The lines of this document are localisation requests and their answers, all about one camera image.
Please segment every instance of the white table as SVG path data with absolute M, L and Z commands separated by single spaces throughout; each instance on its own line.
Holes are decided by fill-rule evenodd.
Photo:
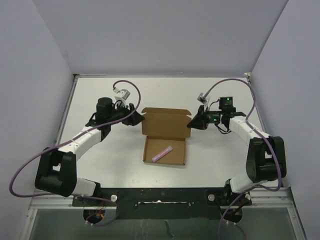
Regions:
M 176 108 L 188 109 L 193 117 L 201 104 L 197 101 L 199 93 L 205 93 L 223 78 L 78 78 L 61 143 L 84 127 L 95 112 L 99 98 L 114 100 L 112 85 L 120 79 L 132 81 L 140 89 L 139 113 L 144 107 Z M 137 105 L 138 94 L 131 85 L 119 83 L 117 88 L 128 89 L 131 95 L 127 103 Z M 219 84 L 210 96 L 211 102 L 232 96 L 237 111 L 245 114 L 253 103 L 249 88 L 235 81 Z M 214 104 L 211 109 L 217 110 L 218 105 Z M 249 120 L 261 128 L 256 110 Z M 113 125 L 109 135 L 77 162 L 78 177 L 99 182 L 103 188 L 223 187 L 227 179 L 245 170 L 246 144 L 234 133 L 220 134 L 214 125 L 207 130 L 191 130 L 191 137 L 186 140 L 185 166 L 144 163 L 145 138 L 141 124 L 134 127 L 121 123 Z M 277 184 L 274 181 L 267 185 Z

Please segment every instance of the gray wall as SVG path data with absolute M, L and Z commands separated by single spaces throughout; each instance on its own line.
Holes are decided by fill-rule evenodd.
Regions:
M 242 76 L 288 0 L 34 0 L 76 74 Z
M 290 0 L 253 69 L 267 129 L 285 140 L 286 182 L 308 240 L 320 239 L 320 2 Z
M 73 75 L 31 0 L 0 1 L 0 239 L 20 234 L 30 198 L 9 181 L 28 158 L 54 144 Z M 37 164 L 14 189 L 34 191 Z

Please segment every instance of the cardboard box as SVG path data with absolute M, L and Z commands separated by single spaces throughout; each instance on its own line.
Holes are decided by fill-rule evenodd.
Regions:
M 185 109 L 146 107 L 142 110 L 142 134 L 146 135 L 143 161 L 153 164 L 185 165 L 186 138 L 190 137 L 191 113 Z M 167 147 L 173 150 L 153 162 L 152 158 Z

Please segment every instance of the box flap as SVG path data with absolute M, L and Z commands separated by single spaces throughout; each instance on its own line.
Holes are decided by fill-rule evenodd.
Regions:
M 160 138 L 189 138 L 191 129 L 187 124 L 191 113 L 186 109 L 146 107 L 142 110 L 142 134 Z

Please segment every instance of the pink object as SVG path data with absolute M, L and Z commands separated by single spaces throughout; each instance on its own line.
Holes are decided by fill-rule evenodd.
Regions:
M 162 152 L 160 152 L 159 154 L 157 154 L 156 156 L 154 156 L 152 158 L 152 162 L 156 162 L 159 159 L 161 159 L 163 156 L 167 155 L 168 153 L 170 153 L 173 150 L 172 146 L 168 146 L 165 150 L 163 150 Z

